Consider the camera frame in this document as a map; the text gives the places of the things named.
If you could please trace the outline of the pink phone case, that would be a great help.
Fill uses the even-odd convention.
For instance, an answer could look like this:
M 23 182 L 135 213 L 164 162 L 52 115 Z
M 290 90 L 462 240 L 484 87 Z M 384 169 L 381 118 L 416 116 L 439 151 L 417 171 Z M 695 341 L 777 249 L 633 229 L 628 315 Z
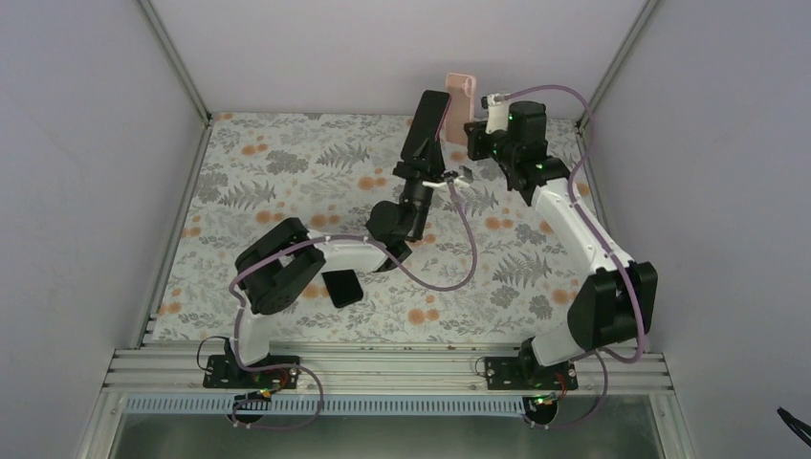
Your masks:
M 448 73 L 446 91 L 450 95 L 445 117 L 446 140 L 454 144 L 465 144 L 467 134 L 464 125 L 472 122 L 474 116 L 476 78 L 467 74 Z

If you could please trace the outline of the black phone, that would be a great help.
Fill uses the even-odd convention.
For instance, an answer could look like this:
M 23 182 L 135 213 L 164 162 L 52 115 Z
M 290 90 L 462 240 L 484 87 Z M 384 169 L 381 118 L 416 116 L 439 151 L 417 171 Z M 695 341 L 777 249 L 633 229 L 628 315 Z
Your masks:
M 336 309 L 342 309 L 363 300 L 362 285 L 352 270 L 322 273 L 327 293 Z

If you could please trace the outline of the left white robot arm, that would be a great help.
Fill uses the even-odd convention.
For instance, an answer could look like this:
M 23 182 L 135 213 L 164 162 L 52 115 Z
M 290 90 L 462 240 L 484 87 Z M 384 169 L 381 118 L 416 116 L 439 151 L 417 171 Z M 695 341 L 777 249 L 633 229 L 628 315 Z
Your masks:
M 367 233 L 340 238 L 307 229 L 287 218 L 235 260 L 237 283 L 250 306 L 238 316 L 236 348 L 229 375 L 244 387 L 265 377 L 270 354 L 270 320 L 292 305 L 316 276 L 321 276 L 333 305 L 358 302 L 363 291 L 359 273 L 387 272 L 411 254 L 410 244 L 422 239 L 433 189 L 446 172 L 437 137 L 408 139 L 393 173 L 404 179 L 397 202 L 381 201 L 366 221 Z

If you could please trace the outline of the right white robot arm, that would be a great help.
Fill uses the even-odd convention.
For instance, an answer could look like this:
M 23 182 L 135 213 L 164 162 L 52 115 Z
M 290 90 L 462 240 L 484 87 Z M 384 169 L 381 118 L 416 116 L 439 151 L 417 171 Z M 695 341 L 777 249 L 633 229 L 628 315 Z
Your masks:
M 495 161 L 508 188 L 548 221 L 586 276 L 565 321 L 521 344 L 520 381 L 541 389 L 561 363 L 628 339 L 643 348 L 658 284 L 655 268 L 635 261 L 609 236 L 582 202 L 573 171 L 548 153 L 544 104 L 509 102 L 503 95 L 484 97 L 482 104 L 487 118 L 464 126 L 470 159 Z

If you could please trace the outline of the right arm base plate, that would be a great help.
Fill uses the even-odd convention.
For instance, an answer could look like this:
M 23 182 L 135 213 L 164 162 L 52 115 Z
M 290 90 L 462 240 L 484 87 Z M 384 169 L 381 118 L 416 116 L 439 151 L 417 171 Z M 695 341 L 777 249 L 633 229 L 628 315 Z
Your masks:
M 522 357 L 486 357 L 484 376 L 491 391 L 579 388 L 577 371 L 569 361 L 540 366 Z

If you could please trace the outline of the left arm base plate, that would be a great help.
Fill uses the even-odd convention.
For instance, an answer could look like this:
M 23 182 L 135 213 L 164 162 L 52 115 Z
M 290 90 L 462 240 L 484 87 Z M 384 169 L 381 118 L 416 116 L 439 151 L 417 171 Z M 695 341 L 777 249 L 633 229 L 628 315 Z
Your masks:
M 207 389 L 296 389 L 299 375 L 297 369 L 287 367 L 249 372 L 241 369 L 230 355 L 212 355 L 208 358 L 202 386 Z

